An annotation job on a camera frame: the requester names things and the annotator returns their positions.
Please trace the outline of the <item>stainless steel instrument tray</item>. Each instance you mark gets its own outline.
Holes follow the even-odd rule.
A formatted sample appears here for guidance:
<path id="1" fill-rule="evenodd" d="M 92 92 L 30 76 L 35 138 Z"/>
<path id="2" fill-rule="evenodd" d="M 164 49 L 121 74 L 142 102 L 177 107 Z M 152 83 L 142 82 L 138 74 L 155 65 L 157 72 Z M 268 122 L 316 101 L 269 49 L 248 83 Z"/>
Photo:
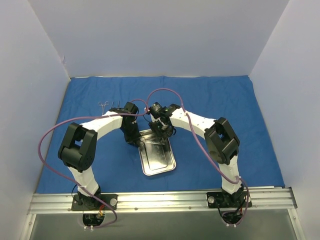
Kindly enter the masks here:
<path id="1" fill-rule="evenodd" d="M 142 139 L 160 139 L 151 129 L 140 131 Z M 173 171 L 176 168 L 176 160 L 169 139 L 163 139 L 165 145 L 145 144 L 138 147 L 142 172 L 146 176 L 154 176 Z"/>

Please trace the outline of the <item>steel forceps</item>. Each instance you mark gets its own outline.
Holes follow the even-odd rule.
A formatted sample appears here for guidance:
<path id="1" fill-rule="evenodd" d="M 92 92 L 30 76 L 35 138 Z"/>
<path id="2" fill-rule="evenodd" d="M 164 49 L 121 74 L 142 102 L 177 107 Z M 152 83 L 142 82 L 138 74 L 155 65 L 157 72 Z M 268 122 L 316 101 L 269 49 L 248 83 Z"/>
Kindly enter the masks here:
<path id="1" fill-rule="evenodd" d="M 143 138 L 141 141 L 140 141 L 140 145 L 146 145 L 146 144 L 152 144 L 152 145 L 161 145 L 161 146 L 164 146 L 166 143 L 163 139 L 161 138 L 154 138 L 154 139 L 145 139 Z"/>
<path id="2" fill-rule="evenodd" d="M 101 108 L 101 115 L 103 116 L 105 114 L 105 108 L 106 106 L 109 105 L 109 102 L 108 101 L 104 101 L 104 102 L 98 102 L 97 104 L 100 108 Z"/>

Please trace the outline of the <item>blue surgical drape cloth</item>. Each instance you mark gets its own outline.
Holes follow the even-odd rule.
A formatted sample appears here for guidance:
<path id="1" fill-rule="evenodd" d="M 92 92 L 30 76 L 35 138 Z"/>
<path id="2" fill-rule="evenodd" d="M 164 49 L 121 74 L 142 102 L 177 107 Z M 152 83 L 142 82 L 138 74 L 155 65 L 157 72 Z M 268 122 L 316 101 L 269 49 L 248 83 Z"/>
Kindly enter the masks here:
<path id="1" fill-rule="evenodd" d="M 230 77 L 88 77 L 73 78 L 67 86 L 58 122 L 99 116 L 98 102 L 123 106 L 135 100 L 162 106 L 184 105 L 205 118 L 226 118 L 240 140 L 239 174 L 250 187 L 284 187 L 285 183 L 273 145 L 259 108 L 253 83 L 246 75 Z M 190 191 L 220 188 L 221 175 L 206 158 L 203 138 L 178 128 L 170 139 L 176 168 L 147 176 L 142 171 L 139 151 L 125 142 L 117 129 L 97 142 L 92 170 L 107 192 Z"/>

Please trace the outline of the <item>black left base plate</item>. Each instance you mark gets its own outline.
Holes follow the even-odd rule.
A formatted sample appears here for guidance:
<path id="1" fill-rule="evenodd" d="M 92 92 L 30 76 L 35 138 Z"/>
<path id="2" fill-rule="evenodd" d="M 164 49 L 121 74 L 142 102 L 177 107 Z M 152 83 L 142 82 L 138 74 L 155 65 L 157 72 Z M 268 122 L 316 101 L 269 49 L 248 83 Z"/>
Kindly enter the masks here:
<path id="1" fill-rule="evenodd" d="M 113 210 L 117 209 L 118 195 L 117 194 L 99 194 L 97 196 L 100 200 L 108 204 Z M 71 205 L 72 211 L 96 211 L 100 210 L 103 204 L 91 196 L 85 196 L 77 193 L 73 196 Z"/>

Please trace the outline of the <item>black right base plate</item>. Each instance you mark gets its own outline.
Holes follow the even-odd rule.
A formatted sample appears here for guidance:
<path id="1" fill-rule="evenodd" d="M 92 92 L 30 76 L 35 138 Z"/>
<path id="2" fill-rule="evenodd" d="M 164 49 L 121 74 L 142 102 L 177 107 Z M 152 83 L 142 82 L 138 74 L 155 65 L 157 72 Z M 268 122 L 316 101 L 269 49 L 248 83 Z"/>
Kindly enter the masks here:
<path id="1" fill-rule="evenodd" d="M 244 208 L 247 204 L 247 192 L 229 194 L 225 191 L 207 192 L 207 205 L 211 209 Z"/>

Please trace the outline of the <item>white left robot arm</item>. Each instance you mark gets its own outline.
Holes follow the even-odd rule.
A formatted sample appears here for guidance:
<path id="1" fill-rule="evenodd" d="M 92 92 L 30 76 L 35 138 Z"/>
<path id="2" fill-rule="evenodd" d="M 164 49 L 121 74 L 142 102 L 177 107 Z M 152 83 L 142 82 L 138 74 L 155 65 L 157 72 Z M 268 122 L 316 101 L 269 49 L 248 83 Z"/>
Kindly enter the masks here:
<path id="1" fill-rule="evenodd" d="M 111 108 L 100 118 L 82 124 L 73 122 L 68 126 L 58 150 L 58 158 L 79 183 L 77 193 L 88 209 L 95 210 L 101 203 L 101 188 L 92 170 L 97 141 L 120 129 L 125 142 L 138 147 L 141 137 L 137 123 L 138 114 L 138 107 L 127 102 L 123 108 Z"/>

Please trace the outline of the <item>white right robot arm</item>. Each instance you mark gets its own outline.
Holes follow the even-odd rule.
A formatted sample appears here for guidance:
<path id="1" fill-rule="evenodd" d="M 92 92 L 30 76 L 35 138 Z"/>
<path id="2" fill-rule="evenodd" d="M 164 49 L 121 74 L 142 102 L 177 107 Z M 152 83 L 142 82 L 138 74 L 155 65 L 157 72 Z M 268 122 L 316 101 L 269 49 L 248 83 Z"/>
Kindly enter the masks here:
<path id="1" fill-rule="evenodd" d="M 176 128 L 191 132 L 197 143 L 198 137 L 203 138 L 207 146 L 204 154 L 221 175 L 223 203 L 232 207 L 240 201 L 240 140 L 226 118 L 206 118 L 186 111 L 176 104 L 162 107 L 158 102 L 149 107 L 148 114 L 151 116 L 149 127 L 162 139 L 174 135 Z"/>

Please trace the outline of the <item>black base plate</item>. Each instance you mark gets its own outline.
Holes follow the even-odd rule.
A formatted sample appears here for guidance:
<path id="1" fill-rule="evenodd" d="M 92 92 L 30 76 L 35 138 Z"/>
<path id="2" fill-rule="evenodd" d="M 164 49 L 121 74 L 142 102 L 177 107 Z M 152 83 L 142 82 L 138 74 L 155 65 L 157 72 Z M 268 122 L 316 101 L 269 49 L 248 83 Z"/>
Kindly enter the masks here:
<path id="1" fill-rule="evenodd" d="M 117 194 L 99 194 L 97 196 L 100 200 L 108 204 L 113 210 L 117 209 L 118 195 Z M 100 210 L 103 204 L 91 196 L 85 196 L 77 193 L 73 196 L 71 205 L 72 211 L 96 211 Z"/>
<path id="2" fill-rule="evenodd" d="M 207 205 L 211 209 L 244 208 L 247 204 L 247 192 L 229 194 L 225 191 L 207 192 Z"/>

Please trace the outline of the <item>aluminium front rail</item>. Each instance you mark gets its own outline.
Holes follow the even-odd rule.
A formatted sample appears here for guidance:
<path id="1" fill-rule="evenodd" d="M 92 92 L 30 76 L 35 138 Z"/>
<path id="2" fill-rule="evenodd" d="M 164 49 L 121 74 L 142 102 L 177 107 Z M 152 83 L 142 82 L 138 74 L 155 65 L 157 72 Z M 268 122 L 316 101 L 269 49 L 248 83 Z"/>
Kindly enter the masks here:
<path id="1" fill-rule="evenodd" d="M 207 193 L 219 189 L 193 191 L 119 192 L 116 213 L 157 213 L 214 211 L 208 208 Z M 249 188 L 250 210 L 296 209 L 292 189 L 281 187 Z M 34 194 L 29 214 L 97 214 L 98 210 L 74 211 L 75 201 L 70 194 Z"/>

